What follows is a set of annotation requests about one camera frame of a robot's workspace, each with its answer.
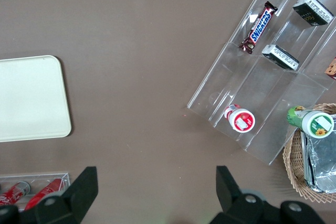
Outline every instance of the clear plastic tray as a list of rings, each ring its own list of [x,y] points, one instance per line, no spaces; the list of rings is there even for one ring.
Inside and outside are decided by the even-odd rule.
[[[23,211],[26,204],[30,199],[46,187],[55,178],[62,178],[63,188],[66,189],[70,186],[70,179],[68,173],[50,173],[50,174],[21,174],[21,175],[6,175],[0,176],[0,194],[9,190],[19,181],[25,181],[30,184],[30,193],[22,197],[15,205],[19,208],[19,211]]]
[[[279,9],[252,55],[238,48],[266,1]],[[247,152],[271,164],[294,133],[286,121],[294,105],[312,107],[334,80],[324,71],[336,56],[336,22],[312,27],[292,8],[298,0],[254,0],[228,43],[188,103],[213,127],[238,141]],[[336,15],[336,0],[319,0]],[[276,44],[300,61],[297,71],[283,70],[261,54]],[[224,118],[230,104],[256,117],[255,127],[240,134]]]

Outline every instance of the snickers bar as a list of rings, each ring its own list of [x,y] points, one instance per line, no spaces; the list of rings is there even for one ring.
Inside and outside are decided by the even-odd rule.
[[[265,8],[259,13],[258,18],[253,24],[251,31],[249,32],[247,38],[242,42],[239,46],[243,51],[246,51],[249,54],[252,54],[252,51],[261,37],[263,32],[266,29],[267,24],[271,20],[273,14],[278,10],[278,8],[274,7],[270,2],[265,3]]]

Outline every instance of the wicker basket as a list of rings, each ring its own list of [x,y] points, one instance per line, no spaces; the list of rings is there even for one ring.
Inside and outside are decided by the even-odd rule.
[[[323,103],[315,105],[314,110],[320,110],[328,114],[336,114],[336,103]],[[312,202],[327,203],[336,201],[335,194],[317,193],[310,189],[304,181],[303,175],[303,159],[302,159],[302,146],[301,146],[301,134],[297,129],[292,137],[288,141],[283,150],[283,161],[286,166],[288,178],[293,185],[293,188],[305,199],[310,199]]]

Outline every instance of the aluminum foil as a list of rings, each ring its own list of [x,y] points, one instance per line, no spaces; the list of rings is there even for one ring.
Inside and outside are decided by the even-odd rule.
[[[325,138],[302,133],[305,180],[314,191],[336,193],[336,128]]]

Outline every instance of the yogurt cup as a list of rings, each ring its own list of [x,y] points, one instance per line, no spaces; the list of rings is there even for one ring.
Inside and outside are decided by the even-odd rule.
[[[249,132],[256,123],[254,115],[250,111],[242,109],[238,104],[227,107],[224,111],[224,117],[228,119],[231,127],[239,133]]]

